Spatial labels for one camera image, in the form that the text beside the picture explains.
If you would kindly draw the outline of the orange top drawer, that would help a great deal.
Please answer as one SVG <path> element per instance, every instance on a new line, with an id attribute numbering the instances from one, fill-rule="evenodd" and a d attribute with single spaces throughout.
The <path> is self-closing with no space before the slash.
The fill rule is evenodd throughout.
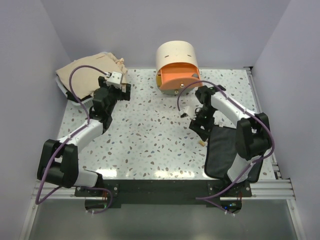
<path id="1" fill-rule="evenodd" d="M 200 71 L 191 63 L 170 63 L 163 66 L 157 75 L 161 75 L 162 84 L 160 90 L 180 89 L 200 80 Z"/>

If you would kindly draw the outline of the grey bottom drawer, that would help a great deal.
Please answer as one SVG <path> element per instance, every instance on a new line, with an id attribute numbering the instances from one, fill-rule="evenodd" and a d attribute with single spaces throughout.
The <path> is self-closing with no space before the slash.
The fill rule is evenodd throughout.
<path id="1" fill-rule="evenodd" d="M 165 95 L 178 96 L 179 94 L 186 95 L 192 90 L 194 90 L 194 87 L 188 87 L 185 90 L 183 88 L 179 88 L 179 89 L 161 89 L 160 91 Z"/>

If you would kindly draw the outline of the cream round drawer organizer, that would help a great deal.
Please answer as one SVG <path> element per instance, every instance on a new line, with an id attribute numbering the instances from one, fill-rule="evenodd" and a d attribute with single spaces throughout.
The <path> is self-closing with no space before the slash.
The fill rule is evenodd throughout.
<path id="1" fill-rule="evenodd" d="M 198 67 L 194 47 L 190 43 L 182 40 L 163 43 L 156 51 L 156 76 L 162 67 L 172 63 L 189 63 Z M 202 85 L 199 77 L 199 81 L 192 82 L 183 89 L 201 87 Z"/>

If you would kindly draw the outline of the yellow drawer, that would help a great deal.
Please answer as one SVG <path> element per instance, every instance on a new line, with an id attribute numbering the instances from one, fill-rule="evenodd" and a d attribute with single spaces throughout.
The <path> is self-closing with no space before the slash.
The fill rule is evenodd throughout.
<path id="1" fill-rule="evenodd" d="M 161 75 L 160 75 L 160 74 L 157 74 L 155 80 L 156 80 L 156 85 L 157 85 L 158 87 L 160 87 L 160 86 L 162 85 L 162 77 L 161 77 Z"/>

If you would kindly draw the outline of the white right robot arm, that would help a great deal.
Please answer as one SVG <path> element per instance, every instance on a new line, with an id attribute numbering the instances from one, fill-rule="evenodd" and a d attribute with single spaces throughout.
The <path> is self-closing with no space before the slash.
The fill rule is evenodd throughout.
<path id="1" fill-rule="evenodd" d="M 185 107 L 189 128 L 207 141 L 205 174 L 225 181 L 223 192 L 230 197 L 240 183 L 258 181 L 266 153 L 274 146 L 269 118 L 265 113 L 246 109 L 224 88 L 199 87 L 195 96 L 201 107 Z"/>

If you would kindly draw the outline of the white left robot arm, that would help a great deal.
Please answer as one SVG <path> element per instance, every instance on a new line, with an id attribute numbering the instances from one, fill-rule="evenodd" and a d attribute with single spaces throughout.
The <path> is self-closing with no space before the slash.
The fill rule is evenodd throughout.
<path id="1" fill-rule="evenodd" d="M 92 196 L 104 190 L 100 173 L 79 167 L 79 153 L 95 138 L 103 135 L 112 123 L 112 112 L 118 101 L 131 99 L 131 84 L 118 84 L 112 79 L 98 78 L 99 88 L 94 91 L 89 119 L 70 134 L 47 140 L 42 148 L 37 179 L 59 187 L 86 187 Z"/>

